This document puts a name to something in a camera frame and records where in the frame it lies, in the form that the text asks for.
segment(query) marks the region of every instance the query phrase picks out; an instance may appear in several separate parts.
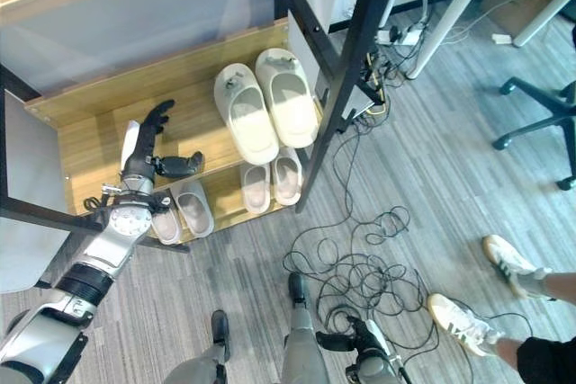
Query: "office chair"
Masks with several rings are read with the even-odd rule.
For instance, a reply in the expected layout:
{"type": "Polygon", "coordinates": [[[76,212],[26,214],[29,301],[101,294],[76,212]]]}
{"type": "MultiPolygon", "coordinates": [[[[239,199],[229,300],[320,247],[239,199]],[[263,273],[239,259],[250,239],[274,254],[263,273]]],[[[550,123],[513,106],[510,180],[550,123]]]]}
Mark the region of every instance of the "office chair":
{"type": "MultiPolygon", "coordinates": [[[[576,48],[576,26],[572,29],[572,40],[574,42],[574,48],[576,48]]],[[[492,145],[497,150],[503,150],[508,147],[512,139],[518,135],[523,135],[527,132],[548,126],[561,126],[564,131],[564,140],[566,142],[566,149],[568,150],[572,175],[556,182],[556,184],[563,191],[569,191],[576,185],[576,124],[574,123],[574,117],[576,117],[576,103],[574,101],[576,99],[576,81],[564,87],[560,92],[545,92],[513,76],[504,83],[499,91],[500,94],[509,94],[516,87],[523,90],[525,94],[547,108],[552,113],[552,116],[543,121],[532,123],[524,128],[513,130],[498,138],[492,145]]]]}

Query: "shoe rack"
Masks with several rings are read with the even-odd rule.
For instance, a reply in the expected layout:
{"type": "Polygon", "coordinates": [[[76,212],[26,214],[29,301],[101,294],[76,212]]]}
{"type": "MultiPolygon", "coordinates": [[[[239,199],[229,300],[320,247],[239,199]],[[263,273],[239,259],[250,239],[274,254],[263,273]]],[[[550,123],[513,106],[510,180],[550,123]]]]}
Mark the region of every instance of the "shoe rack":
{"type": "MultiPolygon", "coordinates": [[[[244,208],[239,177],[243,159],[218,113],[212,89],[216,75],[230,63],[254,67],[263,50],[285,47],[287,32],[287,21],[278,20],[26,103],[30,114],[58,131],[68,212],[86,213],[84,198],[99,197],[102,183],[118,182],[128,121],[143,121],[157,103],[174,99],[175,106],[167,113],[170,121],[156,138],[155,155],[203,152],[204,169],[195,177],[206,191],[215,230],[261,216],[244,208]]],[[[157,176],[156,190],[171,183],[157,176]]],[[[281,207],[272,199],[269,211],[281,207]]],[[[182,241],[189,240],[192,235],[186,228],[182,241]]]]}
{"type": "MultiPolygon", "coordinates": [[[[2,24],[51,10],[74,0],[0,0],[2,24]]],[[[287,15],[303,34],[310,51],[327,78],[327,92],[320,95],[319,133],[310,149],[299,149],[303,168],[302,211],[320,171],[329,142],[351,117],[342,113],[360,74],[361,60],[373,42],[378,24],[390,0],[357,0],[341,54],[332,46],[308,0],[274,0],[276,21],[226,40],[175,53],[114,76],[106,76],[58,94],[42,95],[21,78],[0,65],[0,93],[6,89],[27,101],[29,113],[58,131],[62,166],[66,176],[69,213],[20,201],[8,194],[5,163],[5,108],[0,100],[0,216],[32,224],[90,233],[102,229],[85,213],[83,199],[100,196],[102,183],[116,183],[120,170],[121,144],[128,120],[142,121],[157,103],[173,98],[170,123],[157,138],[156,154],[190,156],[200,150],[205,156],[202,177],[204,190],[215,218],[215,229],[230,227],[254,218],[244,210],[239,164],[242,159],[212,99],[212,85],[222,68],[233,62],[254,67],[264,49],[285,47],[288,41],[287,15]]],[[[168,186],[157,179],[157,189],[168,186]]],[[[280,206],[272,202],[269,211],[280,206]]],[[[183,241],[191,236],[184,234],[183,241]]]]}

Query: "gray carpet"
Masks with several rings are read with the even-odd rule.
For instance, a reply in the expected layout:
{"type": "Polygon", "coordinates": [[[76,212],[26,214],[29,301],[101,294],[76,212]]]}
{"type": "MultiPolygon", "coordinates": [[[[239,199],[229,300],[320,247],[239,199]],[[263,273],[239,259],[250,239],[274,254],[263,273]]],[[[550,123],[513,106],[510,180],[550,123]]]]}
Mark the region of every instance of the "gray carpet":
{"type": "MultiPolygon", "coordinates": [[[[415,18],[418,13],[393,20],[415,18]]],[[[576,195],[554,185],[569,174],[561,130],[518,138],[504,152],[491,147],[499,135],[546,115],[520,92],[499,96],[506,79],[516,75],[557,88],[575,78],[570,29],[556,19],[516,49],[493,45],[490,35],[498,27],[483,20],[468,39],[440,48],[417,80],[391,90],[391,117],[362,139],[350,182],[358,219],[372,219],[394,205],[405,206],[412,217],[408,232],[381,246],[367,246],[357,233],[356,251],[418,269],[431,291],[461,299],[484,316],[522,313],[536,335],[563,341],[576,335],[576,309],[516,300],[485,260],[480,239],[498,233],[536,264],[558,272],[576,268],[576,195]]],[[[329,154],[350,134],[336,138],[329,154]]],[[[329,161],[328,156],[300,215],[282,210],[196,240],[189,255],[139,248],[87,331],[90,343],[70,382],[161,382],[179,362],[208,346],[210,314],[219,307],[230,317],[229,383],[279,382],[290,316],[283,255],[300,231],[336,222],[344,211],[329,161]]],[[[302,248],[315,253],[319,239],[330,237],[344,250],[352,226],[306,236],[302,248]]],[[[53,275],[66,255],[55,262],[53,275]]],[[[312,297],[318,289],[310,284],[312,297]]],[[[41,295],[29,290],[2,296],[4,325],[41,295]]],[[[496,323],[511,336],[527,336],[519,318],[496,323]]],[[[410,345],[425,338],[429,317],[421,310],[380,324],[392,339],[410,345]]],[[[345,383],[352,357],[324,356],[331,381],[345,383]]],[[[471,363],[476,383],[520,382],[498,359],[471,358],[471,363]]],[[[411,360],[407,369],[418,384],[471,382],[459,345],[445,335],[437,350],[411,360]]]]}

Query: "sock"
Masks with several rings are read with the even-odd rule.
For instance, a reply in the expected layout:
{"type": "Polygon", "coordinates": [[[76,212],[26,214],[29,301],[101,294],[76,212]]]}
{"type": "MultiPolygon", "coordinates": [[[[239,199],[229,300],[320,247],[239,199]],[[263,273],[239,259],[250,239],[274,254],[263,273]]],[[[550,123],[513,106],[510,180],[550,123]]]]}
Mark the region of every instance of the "sock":
{"type": "Polygon", "coordinates": [[[548,273],[549,271],[547,271],[547,269],[537,269],[534,272],[528,274],[517,274],[516,276],[518,284],[530,294],[535,294],[537,296],[550,296],[544,284],[544,279],[548,273]]]}
{"type": "Polygon", "coordinates": [[[484,340],[479,345],[480,349],[489,355],[498,355],[496,344],[498,343],[498,340],[503,336],[504,334],[502,332],[499,332],[491,328],[490,330],[488,330],[488,332],[484,336],[484,340]]]}

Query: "black pants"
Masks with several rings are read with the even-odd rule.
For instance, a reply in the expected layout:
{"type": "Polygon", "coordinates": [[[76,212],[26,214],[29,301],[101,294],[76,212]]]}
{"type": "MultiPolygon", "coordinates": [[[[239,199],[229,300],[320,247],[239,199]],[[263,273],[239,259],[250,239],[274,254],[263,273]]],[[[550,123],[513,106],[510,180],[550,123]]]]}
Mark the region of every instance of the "black pants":
{"type": "Polygon", "coordinates": [[[576,383],[576,337],[565,343],[530,337],[518,348],[517,358],[526,384],[576,383]]]}

